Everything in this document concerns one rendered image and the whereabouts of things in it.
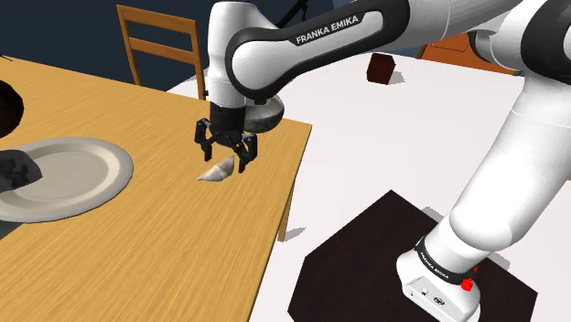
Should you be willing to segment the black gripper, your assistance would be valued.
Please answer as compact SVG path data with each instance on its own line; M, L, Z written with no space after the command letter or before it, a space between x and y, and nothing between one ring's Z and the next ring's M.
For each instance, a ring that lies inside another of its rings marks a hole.
M210 104L210 122L206 118L198 120L194 136L194 142L200 145L205 161L211 160L214 141L233 144L232 150L239 157L239 173L254 161L258 152L257 134L243 134L245 114L245 106L227 108L213 102ZM213 135L211 138L207 137L209 128Z

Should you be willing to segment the white pointed shell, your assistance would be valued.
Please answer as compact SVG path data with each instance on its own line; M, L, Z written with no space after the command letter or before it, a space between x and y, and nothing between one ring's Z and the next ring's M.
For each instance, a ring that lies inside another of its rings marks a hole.
M221 182L232 175L234 171L234 156L215 164L212 168L197 177L198 181Z

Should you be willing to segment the grey metal bowl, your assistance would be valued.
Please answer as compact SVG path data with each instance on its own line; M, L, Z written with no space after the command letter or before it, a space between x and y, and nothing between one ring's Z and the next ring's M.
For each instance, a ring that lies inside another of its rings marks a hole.
M246 105L244 131L265 133L276 128L285 113L285 106L278 95L268 99L265 105L249 103Z

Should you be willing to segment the wooden chair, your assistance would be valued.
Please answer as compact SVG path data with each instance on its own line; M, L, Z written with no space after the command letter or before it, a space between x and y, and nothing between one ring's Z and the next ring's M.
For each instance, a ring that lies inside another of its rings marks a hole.
M134 52L138 51L193 66L196 73L198 98L205 101L207 98L207 90L205 87L204 69L200 53L197 21L185 17L157 13L126 5L117 5L116 10L129 67L132 72L135 85L142 85L134 55ZM134 38L131 36L129 31L129 22L189 35L191 40L191 50L174 48L140 38Z

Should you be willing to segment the wooden table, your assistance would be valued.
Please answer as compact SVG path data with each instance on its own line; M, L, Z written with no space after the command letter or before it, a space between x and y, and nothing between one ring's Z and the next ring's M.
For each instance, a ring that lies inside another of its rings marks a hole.
M115 199L0 239L0 322L248 322L311 127L282 121L244 172L202 182L201 100L22 59L0 80L24 118L0 140L89 136L133 159Z

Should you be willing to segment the cream round plate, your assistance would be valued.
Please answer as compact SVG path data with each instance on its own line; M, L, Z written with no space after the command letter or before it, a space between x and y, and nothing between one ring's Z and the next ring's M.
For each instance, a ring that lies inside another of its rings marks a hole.
M62 220L100 207L129 183L134 164L120 146L90 137L58 137L21 145L42 178L0 193L0 220Z

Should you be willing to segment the dark red box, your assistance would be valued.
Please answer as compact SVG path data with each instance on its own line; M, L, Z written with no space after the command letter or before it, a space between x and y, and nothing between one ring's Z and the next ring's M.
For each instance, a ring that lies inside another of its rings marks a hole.
M388 85L393 75L395 62L391 55L372 53L367 69L367 81Z

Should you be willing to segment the dark robot stand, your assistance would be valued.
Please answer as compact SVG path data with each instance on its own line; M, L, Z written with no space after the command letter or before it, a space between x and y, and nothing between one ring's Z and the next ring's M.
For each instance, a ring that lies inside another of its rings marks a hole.
M455 322L449 295L397 274L398 257L436 225L387 192L305 258L289 315L295 322Z

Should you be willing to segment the grey and black crumpled object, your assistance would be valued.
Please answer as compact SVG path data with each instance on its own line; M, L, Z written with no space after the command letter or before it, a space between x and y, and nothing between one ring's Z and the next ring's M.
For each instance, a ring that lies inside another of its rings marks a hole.
M41 178L38 164L24 151L0 151L0 193L22 188Z

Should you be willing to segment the black round bowl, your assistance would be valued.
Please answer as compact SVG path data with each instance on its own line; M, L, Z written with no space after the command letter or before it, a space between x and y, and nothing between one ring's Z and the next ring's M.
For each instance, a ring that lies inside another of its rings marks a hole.
M21 96L5 81L0 80L0 138L11 134L24 114Z

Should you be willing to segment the orange wooden cabinet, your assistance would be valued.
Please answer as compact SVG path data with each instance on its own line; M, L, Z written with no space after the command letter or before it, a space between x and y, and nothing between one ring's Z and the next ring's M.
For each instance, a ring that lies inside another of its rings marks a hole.
M520 75L519 71L508 70L479 58L470 46L468 33L424 45L417 50L415 57L476 70L487 70L512 76Z

